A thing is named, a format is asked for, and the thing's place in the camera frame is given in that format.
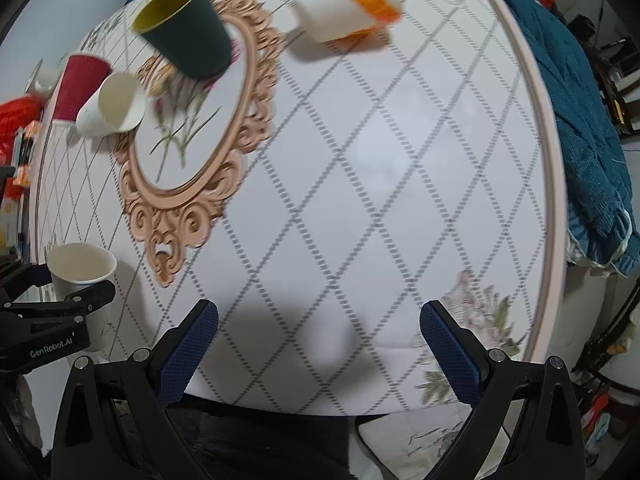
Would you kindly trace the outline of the white paper cup with print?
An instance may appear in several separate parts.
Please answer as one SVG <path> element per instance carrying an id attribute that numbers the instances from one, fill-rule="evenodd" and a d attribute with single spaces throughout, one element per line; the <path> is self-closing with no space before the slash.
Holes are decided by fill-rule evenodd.
<path id="1" fill-rule="evenodd" d="M 47 266 L 52 275 L 55 295 L 58 299 L 63 299 L 72 292 L 78 292 L 100 281 L 114 283 L 117 259 L 103 247 L 90 243 L 70 243 L 53 247 L 47 256 Z M 111 301 L 88 315 L 90 352 L 106 348 L 111 320 Z"/>

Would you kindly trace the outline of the white paper cup lying down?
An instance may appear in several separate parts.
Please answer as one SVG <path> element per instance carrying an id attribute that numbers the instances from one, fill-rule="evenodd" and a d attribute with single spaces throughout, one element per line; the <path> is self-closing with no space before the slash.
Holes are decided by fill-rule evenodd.
<path id="1" fill-rule="evenodd" d="M 146 94 L 140 81 L 128 73 L 114 73 L 81 107 L 76 130 L 89 139 L 127 132 L 140 125 L 145 107 Z"/>

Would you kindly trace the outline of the red ribbed paper cup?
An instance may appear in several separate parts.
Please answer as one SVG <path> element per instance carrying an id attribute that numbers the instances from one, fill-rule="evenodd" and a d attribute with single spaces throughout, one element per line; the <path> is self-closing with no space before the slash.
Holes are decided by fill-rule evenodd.
<path id="1" fill-rule="evenodd" d="M 111 64 L 105 58 L 91 53 L 70 55 L 62 73 L 52 119 L 76 122 L 77 115 L 111 73 Z"/>

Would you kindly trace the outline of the dark green cup yellow inside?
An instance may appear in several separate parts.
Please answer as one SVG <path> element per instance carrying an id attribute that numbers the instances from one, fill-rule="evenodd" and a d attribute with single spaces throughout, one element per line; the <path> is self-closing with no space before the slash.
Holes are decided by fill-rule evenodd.
<path id="1" fill-rule="evenodd" d="M 212 78 L 231 63 L 231 39 L 209 0 L 150 0 L 132 29 L 191 79 Z"/>

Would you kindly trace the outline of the orange and white cup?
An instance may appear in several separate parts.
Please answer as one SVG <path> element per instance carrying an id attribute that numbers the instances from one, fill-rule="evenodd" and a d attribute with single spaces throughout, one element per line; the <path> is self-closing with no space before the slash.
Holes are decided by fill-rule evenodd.
<path id="1" fill-rule="evenodd" d="M 300 27 L 319 44 L 389 28 L 401 19 L 402 0 L 293 0 Z"/>

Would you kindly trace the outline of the orange patterned small box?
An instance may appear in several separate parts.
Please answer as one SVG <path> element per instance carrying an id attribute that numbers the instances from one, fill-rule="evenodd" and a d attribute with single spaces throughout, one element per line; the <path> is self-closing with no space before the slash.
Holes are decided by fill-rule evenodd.
<path id="1" fill-rule="evenodd" d="M 32 184 L 32 160 L 41 127 L 42 123 L 39 120 L 33 120 L 26 127 L 17 130 L 12 159 L 12 165 L 15 167 L 13 185 L 17 197 L 21 197 Z"/>

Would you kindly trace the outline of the blue quilted blanket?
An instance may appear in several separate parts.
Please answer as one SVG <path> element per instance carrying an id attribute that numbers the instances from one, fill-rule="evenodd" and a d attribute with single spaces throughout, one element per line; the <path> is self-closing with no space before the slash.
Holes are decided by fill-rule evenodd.
<path id="1" fill-rule="evenodd" d="M 537 0 L 504 2 L 536 58 L 554 111 L 567 192 L 567 260 L 628 276 L 639 267 L 632 185 L 588 58 Z"/>

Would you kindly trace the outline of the red plastic bag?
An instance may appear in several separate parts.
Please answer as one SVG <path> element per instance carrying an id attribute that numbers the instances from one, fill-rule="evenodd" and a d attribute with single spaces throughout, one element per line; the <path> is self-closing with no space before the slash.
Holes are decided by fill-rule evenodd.
<path id="1" fill-rule="evenodd" d="M 0 165 L 9 166 L 16 132 L 41 116 L 43 100 L 25 94 L 0 105 Z"/>

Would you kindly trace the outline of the patterned white tablecloth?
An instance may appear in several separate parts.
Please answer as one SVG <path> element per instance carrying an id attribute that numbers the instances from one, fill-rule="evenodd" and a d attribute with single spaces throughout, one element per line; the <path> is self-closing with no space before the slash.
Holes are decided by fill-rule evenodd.
<path id="1" fill-rule="evenodd" d="M 295 0 L 212 0 L 236 45 L 186 80 L 132 24 L 80 50 L 136 76 L 137 130 L 44 121 L 32 256 L 117 260 L 102 353 L 154 344 L 200 299 L 220 329 L 190 393 L 359 415 L 448 400 L 419 334 L 437 299 L 486 344 L 542 361 L 562 295 L 562 158 L 535 59 L 503 0 L 402 0 L 388 32 L 312 41 Z"/>

